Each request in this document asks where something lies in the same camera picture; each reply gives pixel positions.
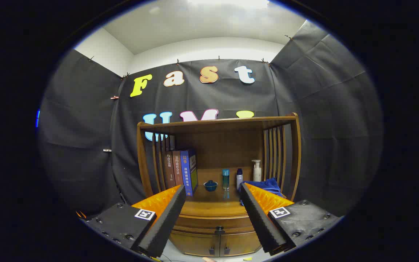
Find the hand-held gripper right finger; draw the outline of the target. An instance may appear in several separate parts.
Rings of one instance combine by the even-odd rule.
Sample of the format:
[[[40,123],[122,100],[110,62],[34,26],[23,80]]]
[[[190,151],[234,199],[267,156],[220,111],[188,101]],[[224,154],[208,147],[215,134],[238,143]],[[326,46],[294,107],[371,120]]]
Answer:
[[[270,255],[304,246],[342,221],[309,200],[294,203],[247,183],[240,190],[258,240]]]

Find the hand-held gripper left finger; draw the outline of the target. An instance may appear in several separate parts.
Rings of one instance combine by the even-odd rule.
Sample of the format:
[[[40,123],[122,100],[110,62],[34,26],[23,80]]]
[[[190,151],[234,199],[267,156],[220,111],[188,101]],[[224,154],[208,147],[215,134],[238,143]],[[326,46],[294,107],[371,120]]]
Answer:
[[[109,242],[147,257],[160,257],[186,200],[174,186],[133,205],[116,203],[85,224]]]

